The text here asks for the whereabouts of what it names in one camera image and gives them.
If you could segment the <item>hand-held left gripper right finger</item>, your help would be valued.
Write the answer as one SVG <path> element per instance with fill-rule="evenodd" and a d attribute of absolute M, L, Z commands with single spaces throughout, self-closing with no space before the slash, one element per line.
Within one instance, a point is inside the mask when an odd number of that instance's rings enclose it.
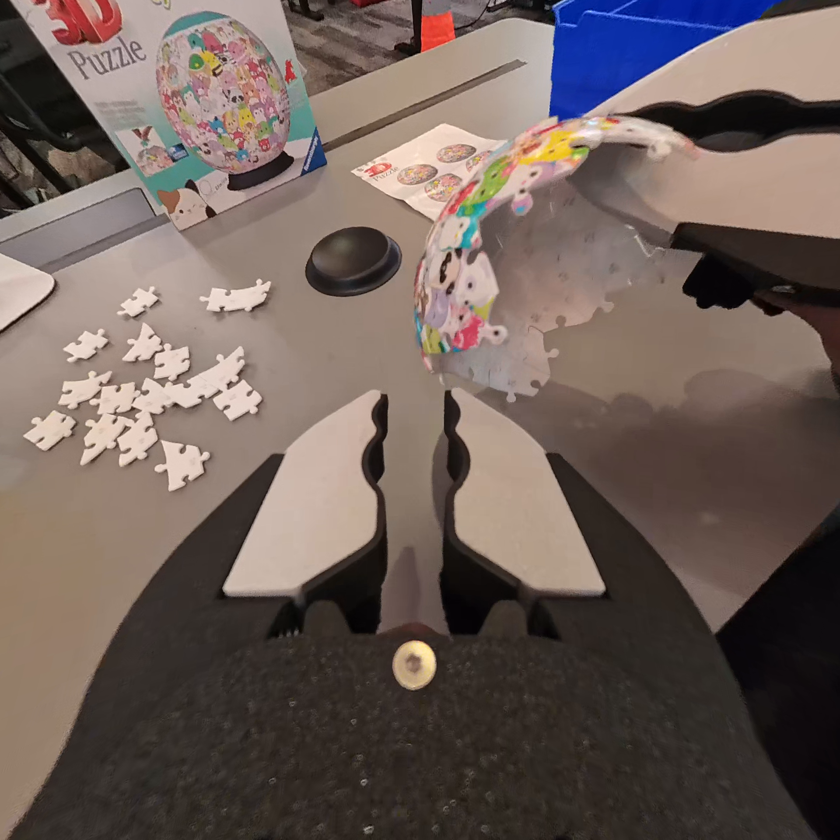
<path fill-rule="evenodd" d="M 445 398 L 448 536 L 469 571 L 529 595 L 600 597 L 606 585 L 550 465 L 522 427 L 463 389 Z"/>

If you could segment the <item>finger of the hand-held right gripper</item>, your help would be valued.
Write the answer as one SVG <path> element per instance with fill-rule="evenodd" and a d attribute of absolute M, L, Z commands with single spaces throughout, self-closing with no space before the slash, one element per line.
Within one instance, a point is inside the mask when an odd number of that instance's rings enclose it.
<path fill-rule="evenodd" d="M 839 134 L 839 8 L 763 17 L 590 108 L 662 123 L 696 143 Z"/>
<path fill-rule="evenodd" d="M 669 247 L 680 224 L 839 237 L 839 138 L 785 136 L 739 152 L 674 152 L 604 143 L 577 171 L 587 201 L 648 243 Z"/>

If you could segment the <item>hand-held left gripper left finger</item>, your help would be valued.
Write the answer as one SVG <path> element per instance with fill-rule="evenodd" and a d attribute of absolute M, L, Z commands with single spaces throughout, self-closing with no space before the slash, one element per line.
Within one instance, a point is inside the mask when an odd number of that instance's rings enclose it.
<path fill-rule="evenodd" d="M 287 449 L 224 582 L 226 597 L 304 597 L 383 534 L 387 396 L 368 391 Z"/>

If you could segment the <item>partly built colourful puzzle ball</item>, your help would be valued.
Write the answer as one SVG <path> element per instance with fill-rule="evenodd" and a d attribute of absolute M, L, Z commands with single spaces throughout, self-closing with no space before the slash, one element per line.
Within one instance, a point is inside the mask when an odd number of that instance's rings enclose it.
<path fill-rule="evenodd" d="M 657 234 L 587 197 L 574 180 L 606 153 L 658 167 L 700 151 L 674 129 L 629 116 L 550 117 L 468 175 L 427 237 L 414 280 L 414 328 L 426 368 L 513 403 L 550 378 L 544 335 L 613 309 L 615 295 L 663 282 L 674 260 Z"/>

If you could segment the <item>group of white puzzle pieces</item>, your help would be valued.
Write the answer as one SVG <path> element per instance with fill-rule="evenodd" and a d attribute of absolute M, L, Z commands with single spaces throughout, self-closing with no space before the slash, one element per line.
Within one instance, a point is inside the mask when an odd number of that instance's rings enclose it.
<path fill-rule="evenodd" d="M 160 302 L 154 287 L 138 287 L 117 312 L 121 319 L 141 319 L 139 333 L 127 339 L 121 361 L 151 363 L 151 374 L 141 383 L 117 382 L 112 371 L 89 371 L 80 379 L 64 381 L 56 407 L 31 418 L 23 440 L 48 452 L 80 429 L 80 466 L 116 450 L 121 468 L 146 460 L 160 446 L 163 461 L 154 471 L 166 475 L 170 492 L 205 474 L 210 453 L 195 444 L 162 439 L 156 419 L 172 408 L 186 411 L 210 403 L 232 423 L 256 415 L 264 398 L 243 376 L 247 360 L 242 346 L 218 354 L 204 371 L 192 372 L 190 347 L 163 341 L 148 322 L 149 311 Z"/>

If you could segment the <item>black round puzzle stand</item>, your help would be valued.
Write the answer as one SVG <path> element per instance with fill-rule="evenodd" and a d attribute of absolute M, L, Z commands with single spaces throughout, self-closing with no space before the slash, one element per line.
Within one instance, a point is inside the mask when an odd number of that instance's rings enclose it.
<path fill-rule="evenodd" d="M 358 297 L 393 278 L 402 261 L 399 245 L 382 231 L 346 227 L 315 244 L 305 277 L 315 291 L 328 297 Z"/>

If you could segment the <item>printed puzzle box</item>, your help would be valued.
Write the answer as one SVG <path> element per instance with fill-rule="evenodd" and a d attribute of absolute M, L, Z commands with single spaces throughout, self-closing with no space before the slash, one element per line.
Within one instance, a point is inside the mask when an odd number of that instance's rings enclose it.
<path fill-rule="evenodd" d="M 283 2 L 14 6 L 178 230 L 327 164 Z"/>

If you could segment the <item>person's right hand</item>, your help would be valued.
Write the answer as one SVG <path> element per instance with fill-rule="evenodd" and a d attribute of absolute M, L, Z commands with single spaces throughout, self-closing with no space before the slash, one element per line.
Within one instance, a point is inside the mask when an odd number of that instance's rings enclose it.
<path fill-rule="evenodd" d="M 770 290 L 757 291 L 753 304 L 768 316 L 789 312 L 818 335 L 830 366 L 834 389 L 839 393 L 839 309 L 815 306 Z"/>

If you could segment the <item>blue plastic bin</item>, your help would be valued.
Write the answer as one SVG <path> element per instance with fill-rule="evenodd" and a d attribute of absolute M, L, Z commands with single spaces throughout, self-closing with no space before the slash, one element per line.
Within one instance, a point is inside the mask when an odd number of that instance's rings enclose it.
<path fill-rule="evenodd" d="M 774 1 L 562 1 L 552 7 L 549 116 L 570 119 Z"/>

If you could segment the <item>person's dark pants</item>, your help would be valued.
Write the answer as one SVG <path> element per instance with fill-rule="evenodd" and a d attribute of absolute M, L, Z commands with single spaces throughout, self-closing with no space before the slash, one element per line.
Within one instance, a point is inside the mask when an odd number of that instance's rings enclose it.
<path fill-rule="evenodd" d="M 818 838 L 839 838 L 839 514 L 717 631 L 765 752 Z"/>

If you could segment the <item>orange traffic cone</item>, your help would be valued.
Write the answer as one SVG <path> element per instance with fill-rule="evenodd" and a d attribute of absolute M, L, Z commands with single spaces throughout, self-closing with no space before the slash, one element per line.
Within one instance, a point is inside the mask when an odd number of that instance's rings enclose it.
<path fill-rule="evenodd" d="M 455 40 L 452 1 L 421 1 L 419 12 L 419 46 L 422 52 Z"/>

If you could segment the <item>printed sticker sheet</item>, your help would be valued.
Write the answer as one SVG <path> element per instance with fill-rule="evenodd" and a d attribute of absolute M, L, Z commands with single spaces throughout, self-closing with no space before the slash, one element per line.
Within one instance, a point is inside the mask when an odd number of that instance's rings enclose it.
<path fill-rule="evenodd" d="M 353 174 L 434 221 L 503 144 L 442 123 L 355 167 Z"/>

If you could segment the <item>white flat pad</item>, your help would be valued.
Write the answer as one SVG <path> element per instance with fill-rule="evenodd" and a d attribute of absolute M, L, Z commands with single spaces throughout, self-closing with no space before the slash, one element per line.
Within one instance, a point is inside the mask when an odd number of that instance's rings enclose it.
<path fill-rule="evenodd" d="M 1 332 L 35 310 L 55 288 L 50 274 L 1 254 Z"/>

